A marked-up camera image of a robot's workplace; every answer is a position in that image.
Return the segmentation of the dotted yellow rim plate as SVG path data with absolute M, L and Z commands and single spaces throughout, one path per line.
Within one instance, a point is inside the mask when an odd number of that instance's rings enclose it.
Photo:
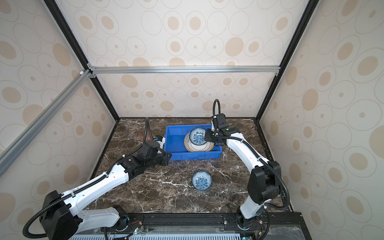
M 188 152 L 210 152 L 215 146 L 212 142 L 206 142 L 203 145 L 194 145 L 190 140 L 190 133 L 185 136 L 184 145 Z

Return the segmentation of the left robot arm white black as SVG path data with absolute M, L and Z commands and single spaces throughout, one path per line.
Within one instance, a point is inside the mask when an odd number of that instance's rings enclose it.
M 49 193 L 42 209 L 27 221 L 23 235 L 28 239 L 68 240 L 73 235 L 98 227 L 110 228 L 126 213 L 119 207 L 86 211 L 85 207 L 110 190 L 131 181 L 154 166 L 167 166 L 172 155 L 164 150 L 166 138 L 143 139 L 132 153 L 118 159 L 94 179 L 59 194 Z

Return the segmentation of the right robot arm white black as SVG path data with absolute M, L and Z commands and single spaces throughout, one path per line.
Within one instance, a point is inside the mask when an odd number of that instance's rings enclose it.
M 218 99 L 213 103 L 212 127 L 207 129 L 205 140 L 230 148 L 250 172 L 249 196 L 235 214 L 240 229 L 249 229 L 257 216 L 268 213 L 268 208 L 289 209 L 290 193 L 282 178 L 281 166 L 262 156 L 237 127 L 227 123 Z

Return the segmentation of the blue floral ceramic bowl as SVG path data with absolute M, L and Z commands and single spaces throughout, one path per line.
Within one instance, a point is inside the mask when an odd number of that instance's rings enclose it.
M 206 129 L 201 127 L 196 127 L 192 129 L 189 135 L 190 142 L 196 146 L 202 146 L 206 144 L 207 142 L 205 139 L 206 131 L 207 131 Z

